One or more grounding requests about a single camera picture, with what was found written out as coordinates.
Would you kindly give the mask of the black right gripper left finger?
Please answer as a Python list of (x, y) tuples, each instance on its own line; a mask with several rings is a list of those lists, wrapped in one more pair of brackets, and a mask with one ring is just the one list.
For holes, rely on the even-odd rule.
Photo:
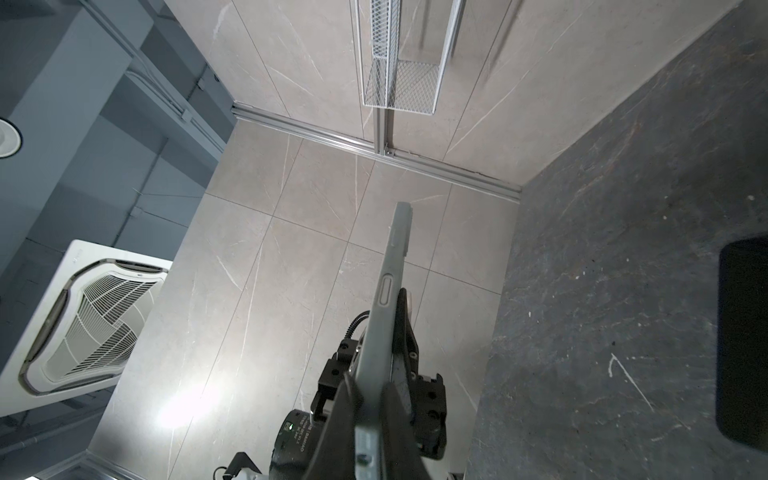
[(303, 479), (356, 478), (355, 424), (362, 403), (354, 376), (345, 373)]

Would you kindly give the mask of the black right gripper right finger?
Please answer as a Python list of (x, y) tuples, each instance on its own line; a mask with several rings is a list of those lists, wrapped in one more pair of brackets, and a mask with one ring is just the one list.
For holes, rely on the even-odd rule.
[(430, 480), (395, 385), (383, 387), (380, 400), (384, 478)]

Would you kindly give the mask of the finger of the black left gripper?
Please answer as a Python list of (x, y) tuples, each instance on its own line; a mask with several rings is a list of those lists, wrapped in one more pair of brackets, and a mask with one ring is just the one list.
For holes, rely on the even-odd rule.
[(410, 323), (408, 291), (401, 288), (398, 292), (394, 332), (392, 342), (391, 381), (401, 400), (408, 420), (415, 419), (415, 407), (411, 387), (418, 376), (418, 361), (411, 358), (412, 353), (418, 353), (413, 329)]

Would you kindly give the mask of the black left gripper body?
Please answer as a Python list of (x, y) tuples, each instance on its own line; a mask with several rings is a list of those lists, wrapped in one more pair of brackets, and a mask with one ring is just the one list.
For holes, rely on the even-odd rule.
[[(351, 369), (361, 349), (360, 343), (360, 340), (344, 338), (336, 352), (327, 360), (311, 403), (310, 414), (313, 422), (327, 420), (325, 404), (335, 399), (343, 373)], [(435, 378), (420, 375), (418, 344), (414, 338), (408, 338), (405, 345), (410, 374), (406, 393), (410, 401), (410, 425), (415, 442), (422, 457), (441, 460), (447, 445), (447, 404), (443, 378), (440, 374)]]

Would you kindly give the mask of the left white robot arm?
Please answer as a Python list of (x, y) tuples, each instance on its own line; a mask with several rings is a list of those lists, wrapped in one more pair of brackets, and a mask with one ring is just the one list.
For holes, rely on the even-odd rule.
[(447, 445), (447, 401), (441, 375), (419, 372), (410, 322), (411, 298), (401, 289), (394, 314), (391, 377), (380, 386), (380, 411), (363, 430), (366, 402), (355, 379), (363, 340), (353, 335), (359, 314), (327, 360), (307, 411), (284, 418), (262, 472), (244, 452), (216, 468), (215, 479), (426, 479), (422, 459), (440, 460)]

